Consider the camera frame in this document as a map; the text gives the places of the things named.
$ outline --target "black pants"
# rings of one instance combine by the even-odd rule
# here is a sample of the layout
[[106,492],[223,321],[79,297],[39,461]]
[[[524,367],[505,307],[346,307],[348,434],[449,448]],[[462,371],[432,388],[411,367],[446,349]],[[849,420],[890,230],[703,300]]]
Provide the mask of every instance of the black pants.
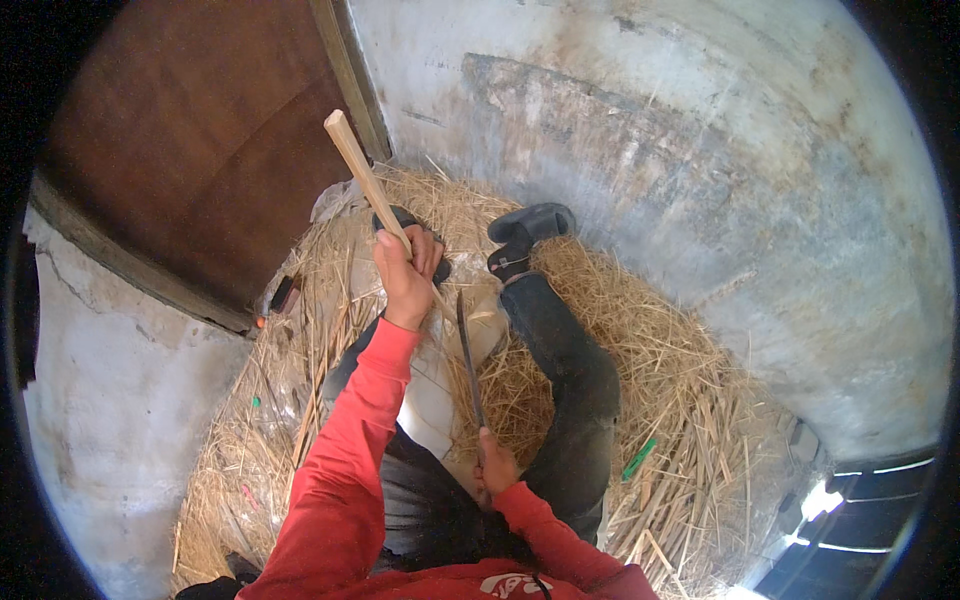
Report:
[[[531,273],[504,287],[500,302],[550,379],[556,407],[543,446],[522,479],[581,539],[596,543],[610,479],[613,423],[620,409],[616,367],[541,274]],[[378,320],[327,374],[324,401],[333,402],[347,386]],[[440,461],[399,424],[387,444],[380,480],[387,535],[373,572],[415,571],[484,558],[512,558],[534,566],[530,548],[510,533],[503,516],[481,511]],[[207,588],[215,584],[230,594],[223,597],[232,597],[236,591],[227,591],[224,583],[193,586],[177,597],[219,598],[217,590]],[[214,595],[206,595],[207,590]],[[196,592],[204,595],[193,595]]]

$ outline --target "weathered wall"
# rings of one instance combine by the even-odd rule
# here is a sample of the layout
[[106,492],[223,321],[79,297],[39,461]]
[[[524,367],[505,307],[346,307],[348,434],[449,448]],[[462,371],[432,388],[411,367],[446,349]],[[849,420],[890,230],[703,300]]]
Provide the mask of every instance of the weathered wall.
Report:
[[567,203],[834,456],[936,439],[951,257],[908,105],[836,0],[350,0],[399,160]]
[[131,287],[35,212],[31,443],[57,518],[109,598],[165,598],[171,532],[216,405],[250,351]]

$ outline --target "knife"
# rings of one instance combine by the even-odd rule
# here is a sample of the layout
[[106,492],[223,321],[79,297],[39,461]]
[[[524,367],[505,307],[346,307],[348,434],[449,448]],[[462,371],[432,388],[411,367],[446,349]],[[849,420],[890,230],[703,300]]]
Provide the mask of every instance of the knife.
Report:
[[480,384],[477,382],[477,373],[473,369],[473,355],[470,354],[470,338],[467,334],[467,317],[464,315],[464,292],[457,293],[457,328],[460,329],[460,344],[464,347],[464,367],[467,368],[467,379],[470,382],[470,395],[473,397],[473,414],[481,427],[487,426],[487,417],[480,402]]

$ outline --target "hay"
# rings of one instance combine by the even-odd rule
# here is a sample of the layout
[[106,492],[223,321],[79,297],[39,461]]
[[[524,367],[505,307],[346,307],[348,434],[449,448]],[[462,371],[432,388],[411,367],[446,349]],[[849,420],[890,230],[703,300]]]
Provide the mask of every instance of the hay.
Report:
[[[451,305],[458,290],[464,290],[468,306],[495,293],[498,281],[485,267],[496,245],[486,227],[517,205],[443,173],[383,167],[381,177],[392,202],[405,205],[444,238],[454,269],[442,291]],[[382,290],[371,275],[370,214],[368,208],[353,210],[313,226],[278,273],[277,280],[291,274],[303,282],[302,313],[268,320],[250,364],[211,426],[181,510],[175,588],[226,574],[222,556],[229,550],[262,565],[273,549],[293,466],[323,423],[317,390],[326,370],[382,305]],[[722,593],[722,583],[738,579],[756,539],[745,519],[749,448],[736,425],[750,417],[746,374],[710,340],[695,315],[666,301],[611,257],[559,238],[537,248],[534,264],[611,354],[620,374],[607,551],[641,564],[661,597]],[[438,335],[428,344],[459,345],[451,326],[436,318],[430,326]],[[476,424],[463,367],[455,352],[446,354],[459,423],[452,455],[466,460],[475,448]],[[522,466],[529,465],[553,416],[549,382],[509,335],[479,375],[498,440]],[[301,389],[302,406],[285,411],[291,403],[284,398],[268,401],[269,385],[277,389],[281,381],[288,382],[284,389]],[[259,409],[251,407],[253,396],[263,400]],[[621,483],[624,467],[651,438],[657,440],[654,450],[630,481]],[[244,485],[260,510],[252,508]]]

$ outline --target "logo on shirt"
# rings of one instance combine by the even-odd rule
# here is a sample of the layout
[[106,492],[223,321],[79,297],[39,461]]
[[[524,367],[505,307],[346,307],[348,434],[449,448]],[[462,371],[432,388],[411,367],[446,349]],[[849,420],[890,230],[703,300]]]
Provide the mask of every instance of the logo on shirt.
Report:
[[[540,591],[540,586],[537,585],[534,578],[523,573],[507,573],[488,577],[480,584],[480,591],[497,598],[508,598],[520,584],[523,584],[523,591],[528,594]],[[553,586],[546,582],[543,582],[543,586],[547,589],[553,589]]]

